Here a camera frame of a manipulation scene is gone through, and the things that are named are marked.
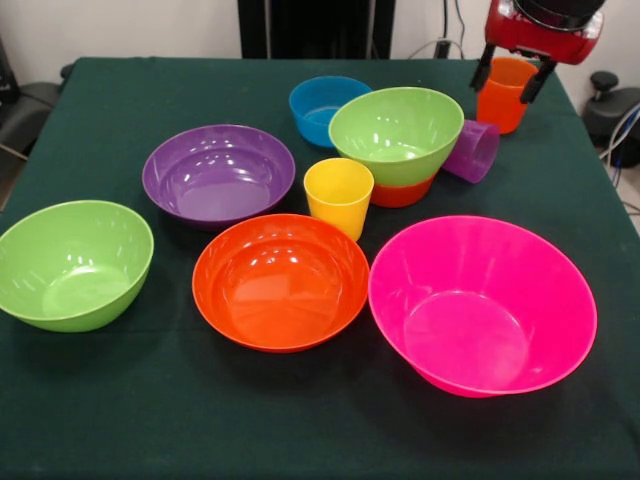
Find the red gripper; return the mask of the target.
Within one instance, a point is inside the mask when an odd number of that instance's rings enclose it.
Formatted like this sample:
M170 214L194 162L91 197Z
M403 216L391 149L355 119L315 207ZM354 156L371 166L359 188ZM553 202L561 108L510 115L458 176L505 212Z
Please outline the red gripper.
M592 52L604 25L602 1L499 1L490 3L485 48L470 87L480 92L491 72L495 49L542 59L527 81L521 104L533 103L555 63L580 64Z

